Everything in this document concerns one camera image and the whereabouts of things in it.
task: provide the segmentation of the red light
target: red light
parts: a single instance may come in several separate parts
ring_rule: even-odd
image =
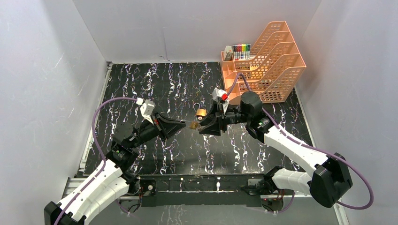
[[[227,100],[227,98],[228,98],[228,95],[227,95],[227,94],[223,94],[223,95],[221,96],[221,99],[222,99],[223,101]]]

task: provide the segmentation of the desk organizer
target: desk organizer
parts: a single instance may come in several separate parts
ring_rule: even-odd
[[[249,60],[223,61],[221,69],[228,92],[237,74],[242,73],[252,91],[263,103],[284,102],[306,64],[285,21],[270,22],[251,47]],[[240,96],[248,91],[241,77],[230,93],[230,104],[240,104]]]

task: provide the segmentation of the black marble table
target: black marble table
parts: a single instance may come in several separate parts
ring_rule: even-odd
[[[210,109],[215,87],[223,88],[217,62],[118,64],[112,66],[103,101],[114,97],[150,99],[168,117],[194,120],[198,104]],[[295,90],[284,103],[264,106],[287,131],[311,144]],[[138,126],[142,120],[138,105],[132,102],[105,106],[96,127],[102,150],[110,150],[110,136],[118,122]],[[282,153],[251,138],[244,125],[232,125],[222,136],[199,135],[186,128],[166,142],[156,138],[138,150],[140,155],[132,166],[138,174],[266,173],[276,165],[300,169]],[[85,174],[92,173],[100,161],[92,145]]]

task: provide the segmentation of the marker set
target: marker set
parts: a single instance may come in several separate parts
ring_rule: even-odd
[[[250,59],[250,44],[233,45],[235,60]]]

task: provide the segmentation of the gray wall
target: gray wall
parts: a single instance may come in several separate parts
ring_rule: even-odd
[[[0,7],[0,221],[42,225],[78,169],[106,62],[71,0]]]
[[[123,203],[130,206],[136,202]],[[276,217],[262,208],[244,205],[158,206],[140,208],[127,217],[116,204],[104,209],[90,225],[337,225],[333,209],[319,207],[312,198],[299,197]]]
[[[220,61],[226,45],[252,43],[286,20],[300,40],[321,0],[74,0],[107,61]]]
[[[397,224],[398,2],[323,0],[299,45],[297,84],[316,145],[342,153],[369,179],[375,203],[346,209],[352,225]],[[369,195],[353,175],[345,203]]]

